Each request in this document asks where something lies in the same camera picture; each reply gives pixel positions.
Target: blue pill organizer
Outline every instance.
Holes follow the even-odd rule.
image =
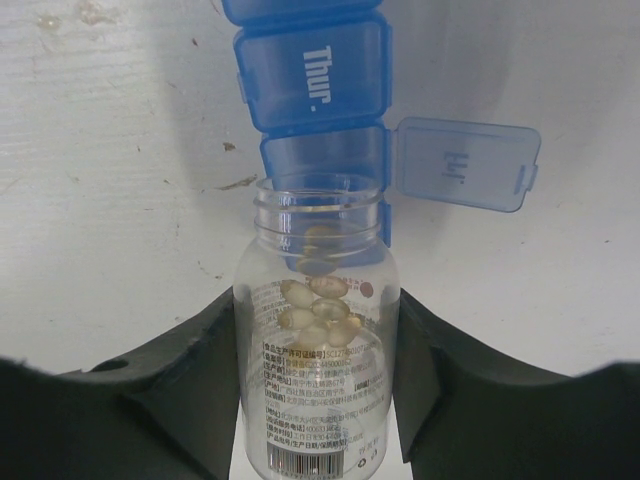
[[[383,191],[515,212],[534,185],[530,128],[430,118],[382,120],[391,106],[391,27],[367,0],[226,0],[243,26],[238,80],[268,176],[353,173]],[[391,206],[381,237],[391,242]]]

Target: tabletop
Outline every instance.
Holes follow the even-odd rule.
[[[532,127],[543,141],[514,214],[390,191],[404,288],[540,367],[638,360],[640,3],[382,11],[388,126],[419,115]],[[254,235],[264,170],[238,29],[220,0],[5,0],[0,25],[0,355],[90,369],[213,301]],[[410,478],[397,434],[390,448],[374,478]],[[231,478],[247,468],[237,451]]]

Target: lid tab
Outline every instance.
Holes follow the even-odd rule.
[[[406,118],[396,186],[411,197],[515,212],[535,182],[540,145],[531,128]]]

